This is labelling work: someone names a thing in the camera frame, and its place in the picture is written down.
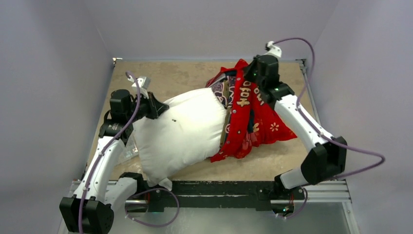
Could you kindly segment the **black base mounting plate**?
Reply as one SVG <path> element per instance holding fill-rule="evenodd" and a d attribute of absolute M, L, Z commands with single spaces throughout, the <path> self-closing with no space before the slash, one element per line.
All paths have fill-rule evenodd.
<path fill-rule="evenodd" d="M 150 212 L 165 208 L 237 208 L 292 212 L 292 203 L 305 199 L 303 189 L 276 191 L 273 181 L 173 181 L 172 191 L 155 186 L 138 196 Z"/>

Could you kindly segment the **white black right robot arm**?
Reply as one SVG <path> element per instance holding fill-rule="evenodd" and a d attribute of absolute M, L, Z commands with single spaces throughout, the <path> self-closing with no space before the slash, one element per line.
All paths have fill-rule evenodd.
<path fill-rule="evenodd" d="M 293 189 L 316 185 L 344 172 L 346 140 L 321 127 L 301 105 L 294 91 L 280 81 L 276 56 L 255 56 L 245 68 L 244 78 L 257 85 L 264 103 L 272 113 L 289 123 L 307 150 L 307 156 L 299 167 L 274 178 L 272 196 L 286 198 Z"/>

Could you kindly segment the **red printed pillowcase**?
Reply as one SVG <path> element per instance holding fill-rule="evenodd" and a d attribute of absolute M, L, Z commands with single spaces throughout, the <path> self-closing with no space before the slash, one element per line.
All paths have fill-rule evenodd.
<path fill-rule="evenodd" d="M 206 83 L 226 109 L 219 152 L 210 162 L 246 157 L 253 147 L 297 138 L 279 115 L 261 98 L 256 84 L 244 79 L 248 63 L 240 59 L 233 68 L 221 67 Z"/>

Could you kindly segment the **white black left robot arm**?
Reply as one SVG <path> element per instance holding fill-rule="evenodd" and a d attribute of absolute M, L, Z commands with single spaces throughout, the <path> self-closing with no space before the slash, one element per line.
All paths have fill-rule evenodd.
<path fill-rule="evenodd" d="M 110 177 L 132 135 L 133 122 L 143 117 L 157 119 L 169 109 L 152 92 L 133 96 L 126 89 L 113 91 L 109 104 L 93 159 L 73 195 L 63 197 L 59 205 L 64 223 L 73 233 L 107 234 L 115 211 L 126 199 L 144 196 L 141 174 L 124 173 L 114 184 Z"/>

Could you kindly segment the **white pillow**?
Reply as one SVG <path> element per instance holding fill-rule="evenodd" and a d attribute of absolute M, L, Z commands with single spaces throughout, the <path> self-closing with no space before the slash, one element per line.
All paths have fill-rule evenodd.
<path fill-rule="evenodd" d="M 170 176 L 219 152 L 227 110 L 210 88 L 165 101 L 157 119 L 133 123 L 141 168 L 150 187 L 172 190 Z"/>

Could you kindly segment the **aluminium front frame rail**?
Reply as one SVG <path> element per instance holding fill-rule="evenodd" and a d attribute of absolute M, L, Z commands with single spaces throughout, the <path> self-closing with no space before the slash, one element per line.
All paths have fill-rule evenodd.
<path fill-rule="evenodd" d="M 314 203 L 337 203 L 344 211 L 349 232 L 359 232 L 345 181 L 287 190 L 279 190 L 273 181 L 175 181 L 170 192 L 158 186 L 150 188 L 140 174 L 133 174 L 107 185 L 94 182 L 87 191 L 82 188 L 83 181 L 74 181 L 59 205 L 66 228 L 72 233 L 109 233 L 115 211 L 126 205 L 141 205 L 149 212 L 165 208 L 252 208 L 287 219 Z"/>

